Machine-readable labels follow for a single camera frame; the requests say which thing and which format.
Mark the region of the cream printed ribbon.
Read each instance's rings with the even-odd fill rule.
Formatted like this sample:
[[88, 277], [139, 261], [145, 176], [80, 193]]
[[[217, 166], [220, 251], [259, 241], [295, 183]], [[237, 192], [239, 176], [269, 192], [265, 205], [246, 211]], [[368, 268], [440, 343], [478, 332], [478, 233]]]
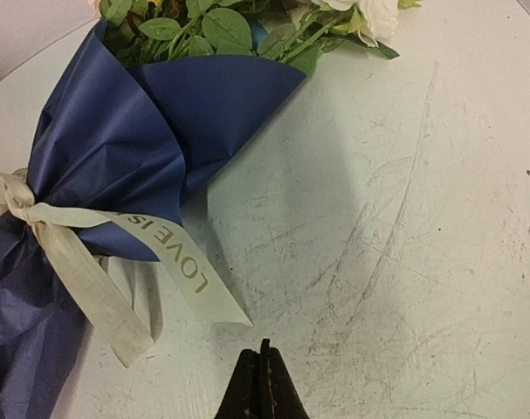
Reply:
[[155, 337], [100, 265], [102, 256], [154, 256], [195, 314], [214, 322], [251, 324], [180, 224], [144, 214], [41, 203], [26, 176], [26, 169], [0, 172], [0, 216], [10, 213], [31, 228], [66, 290], [125, 367], [144, 355]]

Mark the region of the bouquet of roses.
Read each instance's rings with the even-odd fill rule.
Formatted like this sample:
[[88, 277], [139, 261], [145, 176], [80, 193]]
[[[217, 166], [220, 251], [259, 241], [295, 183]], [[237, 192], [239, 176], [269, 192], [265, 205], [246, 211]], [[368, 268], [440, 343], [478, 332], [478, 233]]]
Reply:
[[349, 42], [386, 58], [399, 13], [418, 1], [102, 0], [104, 43], [126, 67], [187, 57], [246, 56], [306, 75], [319, 57]]

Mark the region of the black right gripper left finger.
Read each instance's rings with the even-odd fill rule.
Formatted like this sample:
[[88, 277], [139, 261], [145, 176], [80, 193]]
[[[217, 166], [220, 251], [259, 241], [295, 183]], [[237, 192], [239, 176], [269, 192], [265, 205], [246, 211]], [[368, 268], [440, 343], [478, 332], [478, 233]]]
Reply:
[[237, 360], [216, 419], [252, 419], [261, 414], [260, 355], [244, 349]]

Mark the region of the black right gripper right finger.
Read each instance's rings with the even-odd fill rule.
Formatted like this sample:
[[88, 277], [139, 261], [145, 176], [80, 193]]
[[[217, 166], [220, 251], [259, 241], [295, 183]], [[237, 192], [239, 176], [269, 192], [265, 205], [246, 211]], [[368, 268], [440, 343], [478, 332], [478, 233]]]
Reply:
[[269, 339], [262, 340], [259, 354], [260, 417], [309, 419], [284, 359]]

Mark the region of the blue wrapping paper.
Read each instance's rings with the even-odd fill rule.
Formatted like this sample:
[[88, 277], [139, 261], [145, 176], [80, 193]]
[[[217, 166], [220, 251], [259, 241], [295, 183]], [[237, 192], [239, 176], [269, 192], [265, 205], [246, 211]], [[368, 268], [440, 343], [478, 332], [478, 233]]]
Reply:
[[[106, 21], [87, 34], [47, 100], [24, 168], [37, 201], [144, 214], [181, 207], [304, 81], [264, 58], [179, 58], [126, 68]], [[91, 324], [31, 228], [0, 216], [0, 418], [47, 418]]]

